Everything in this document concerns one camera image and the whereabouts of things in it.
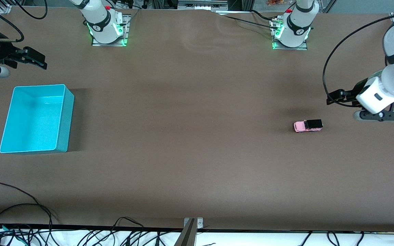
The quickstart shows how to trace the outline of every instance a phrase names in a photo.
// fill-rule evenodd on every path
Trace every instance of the turquoise container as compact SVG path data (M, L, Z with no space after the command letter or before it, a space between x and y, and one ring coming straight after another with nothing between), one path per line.
M74 95L64 84L15 87L0 153L66 152L73 106Z

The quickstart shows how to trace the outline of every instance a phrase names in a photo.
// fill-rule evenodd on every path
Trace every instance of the toy car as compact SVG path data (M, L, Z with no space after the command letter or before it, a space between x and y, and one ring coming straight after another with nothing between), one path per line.
M294 122L295 132L316 132L323 128L322 120L303 120Z

